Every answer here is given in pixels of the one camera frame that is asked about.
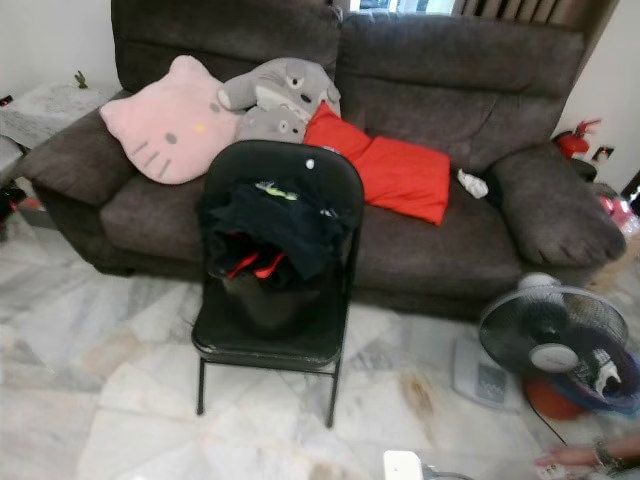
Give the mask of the person's hand pink nails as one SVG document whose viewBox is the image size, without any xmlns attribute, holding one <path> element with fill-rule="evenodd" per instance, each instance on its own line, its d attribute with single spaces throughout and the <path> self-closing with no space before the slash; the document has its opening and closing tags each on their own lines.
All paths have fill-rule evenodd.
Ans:
<svg viewBox="0 0 640 480">
<path fill-rule="evenodd" d="M 559 465 L 564 468 L 598 468 L 602 466 L 595 445 L 561 445 L 549 449 L 534 461 L 538 467 Z"/>
</svg>

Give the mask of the small grey Totoro plush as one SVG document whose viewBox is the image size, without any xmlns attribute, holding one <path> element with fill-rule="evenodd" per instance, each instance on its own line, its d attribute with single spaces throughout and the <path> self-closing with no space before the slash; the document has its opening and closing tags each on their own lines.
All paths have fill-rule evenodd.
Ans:
<svg viewBox="0 0 640 480">
<path fill-rule="evenodd" d="M 305 110 L 301 114 L 287 105 L 275 108 L 253 106 L 237 123 L 234 141 L 265 140 L 284 143 L 301 143 L 311 116 Z"/>
</svg>

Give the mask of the orange round object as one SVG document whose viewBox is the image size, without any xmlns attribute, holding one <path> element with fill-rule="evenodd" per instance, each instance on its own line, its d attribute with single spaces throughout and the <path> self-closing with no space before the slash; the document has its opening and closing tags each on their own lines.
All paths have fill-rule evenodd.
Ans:
<svg viewBox="0 0 640 480">
<path fill-rule="evenodd" d="M 532 410 L 540 413 L 545 419 L 556 421 L 572 421 L 588 412 L 581 404 L 571 401 L 554 387 L 548 378 L 526 378 L 524 393 Z"/>
</svg>

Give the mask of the black floor fan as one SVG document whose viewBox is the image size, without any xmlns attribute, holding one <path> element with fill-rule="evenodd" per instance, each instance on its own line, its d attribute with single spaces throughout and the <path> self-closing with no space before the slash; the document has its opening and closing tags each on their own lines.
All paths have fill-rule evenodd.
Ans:
<svg viewBox="0 0 640 480">
<path fill-rule="evenodd" d="M 590 411 L 640 413 L 640 358 L 625 316 L 607 298 L 543 273 L 481 312 L 477 340 L 517 378 Z"/>
</svg>

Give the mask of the red cushion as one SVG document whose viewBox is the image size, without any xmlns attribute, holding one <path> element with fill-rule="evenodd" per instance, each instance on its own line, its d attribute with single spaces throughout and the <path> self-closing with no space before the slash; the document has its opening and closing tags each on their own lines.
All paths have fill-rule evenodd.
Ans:
<svg viewBox="0 0 640 480">
<path fill-rule="evenodd" d="M 364 201 L 439 227 L 451 191 L 451 159 L 442 152 L 384 136 L 371 137 L 320 104 L 303 142 L 329 148 L 355 166 Z"/>
</svg>

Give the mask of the red garment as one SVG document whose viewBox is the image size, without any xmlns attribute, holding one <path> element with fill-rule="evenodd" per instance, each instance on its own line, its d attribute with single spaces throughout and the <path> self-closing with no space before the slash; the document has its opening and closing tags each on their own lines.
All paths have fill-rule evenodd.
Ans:
<svg viewBox="0 0 640 480">
<path fill-rule="evenodd" d="M 229 270 L 228 276 L 252 276 L 276 283 L 300 282 L 300 271 L 294 268 L 283 251 L 253 251 L 243 256 Z"/>
</svg>

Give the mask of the black folding chair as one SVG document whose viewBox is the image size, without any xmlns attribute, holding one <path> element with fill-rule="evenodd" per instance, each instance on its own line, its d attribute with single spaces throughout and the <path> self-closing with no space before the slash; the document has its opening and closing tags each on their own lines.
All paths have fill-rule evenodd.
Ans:
<svg viewBox="0 0 640 480">
<path fill-rule="evenodd" d="M 338 384 L 364 220 L 364 184 L 346 157 L 329 148 L 247 140 L 215 156 L 204 192 L 250 178 L 292 179 L 314 189 L 355 215 L 355 232 L 337 269 L 300 291 L 274 291 L 247 276 L 214 278 L 204 261 L 201 305 L 191 333 L 198 364 L 303 372 Z"/>
</svg>

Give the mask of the red fire extinguisher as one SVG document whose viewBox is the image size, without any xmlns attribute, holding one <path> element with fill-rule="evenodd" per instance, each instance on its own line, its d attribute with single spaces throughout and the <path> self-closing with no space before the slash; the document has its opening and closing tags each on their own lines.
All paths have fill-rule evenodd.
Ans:
<svg viewBox="0 0 640 480">
<path fill-rule="evenodd" d="M 570 160 L 584 160 L 590 150 L 588 137 L 602 119 L 584 120 L 570 131 L 562 131 L 553 137 L 553 143 L 561 154 Z"/>
</svg>

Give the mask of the pink bag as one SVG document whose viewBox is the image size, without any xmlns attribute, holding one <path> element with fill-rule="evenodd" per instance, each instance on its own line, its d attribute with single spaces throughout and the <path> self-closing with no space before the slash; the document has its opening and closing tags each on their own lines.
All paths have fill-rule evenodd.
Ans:
<svg viewBox="0 0 640 480">
<path fill-rule="evenodd" d="M 622 195 L 599 195 L 600 204 L 609 218 L 628 239 L 640 236 L 640 215 Z"/>
</svg>

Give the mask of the pink Hello Kitty cushion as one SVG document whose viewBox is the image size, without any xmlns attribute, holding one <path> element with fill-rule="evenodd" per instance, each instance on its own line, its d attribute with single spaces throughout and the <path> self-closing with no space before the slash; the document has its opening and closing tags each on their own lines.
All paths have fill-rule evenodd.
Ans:
<svg viewBox="0 0 640 480">
<path fill-rule="evenodd" d="M 178 56 L 161 79 L 99 109 L 125 156 L 148 179 L 178 186 L 201 177 L 236 140 L 242 113 L 218 99 L 223 83 L 192 56 Z"/>
</svg>

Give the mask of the large grey Totoro plush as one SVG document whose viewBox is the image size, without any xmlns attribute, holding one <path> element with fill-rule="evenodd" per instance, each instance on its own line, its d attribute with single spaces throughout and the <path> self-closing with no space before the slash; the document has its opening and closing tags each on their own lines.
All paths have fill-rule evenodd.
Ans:
<svg viewBox="0 0 640 480">
<path fill-rule="evenodd" d="M 265 61 L 251 72 L 229 79 L 218 92 L 225 109 L 246 111 L 288 108 L 307 122 L 321 104 L 335 114 L 340 110 L 340 93 L 332 77 L 314 61 L 278 58 Z"/>
</svg>

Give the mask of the black folded garment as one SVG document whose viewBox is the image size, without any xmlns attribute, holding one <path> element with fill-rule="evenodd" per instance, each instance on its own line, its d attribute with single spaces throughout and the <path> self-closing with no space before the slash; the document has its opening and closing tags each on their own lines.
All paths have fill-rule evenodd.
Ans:
<svg viewBox="0 0 640 480">
<path fill-rule="evenodd" d="M 356 228 L 351 211 L 292 179 L 250 178 L 206 189 L 196 211 L 207 274 L 236 279 L 228 276 L 229 270 L 247 253 L 283 251 L 302 279 L 260 280 L 274 291 L 300 291 L 333 273 Z"/>
</svg>

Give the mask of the white cloth covered side table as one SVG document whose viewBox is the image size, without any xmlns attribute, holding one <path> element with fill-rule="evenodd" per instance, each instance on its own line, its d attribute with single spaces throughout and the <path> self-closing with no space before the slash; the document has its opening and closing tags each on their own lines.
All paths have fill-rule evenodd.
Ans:
<svg viewBox="0 0 640 480">
<path fill-rule="evenodd" d="M 20 147 L 36 148 L 54 134 L 95 113 L 113 93 L 52 82 L 20 93 L 0 108 L 0 134 Z"/>
</svg>

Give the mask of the dark brown sofa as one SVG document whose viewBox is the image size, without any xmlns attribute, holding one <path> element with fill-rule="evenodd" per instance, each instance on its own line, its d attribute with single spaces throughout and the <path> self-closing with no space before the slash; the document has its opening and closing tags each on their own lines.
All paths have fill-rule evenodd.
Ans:
<svg viewBox="0 0 640 480">
<path fill-rule="evenodd" d="M 489 184 L 457 182 L 438 227 L 366 207 L 355 300 L 475 319 L 521 276 L 586 285 L 627 243 L 552 132 L 579 70 L 580 33 L 420 13 L 340 13 L 325 0 L 111 0 L 123 95 L 182 55 L 220 81 L 275 58 L 315 61 L 340 113 L 375 136 L 434 148 Z"/>
</svg>

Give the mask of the bright window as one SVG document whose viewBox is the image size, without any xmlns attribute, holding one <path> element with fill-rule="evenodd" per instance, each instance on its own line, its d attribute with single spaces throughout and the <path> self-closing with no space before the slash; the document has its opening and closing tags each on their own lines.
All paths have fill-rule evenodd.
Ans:
<svg viewBox="0 0 640 480">
<path fill-rule="evenodd" d="M 335 4 L 348 6 L 351 12 L 387 13 L 453 13 L 456 0 L 335 0 Z"/>
</svg>

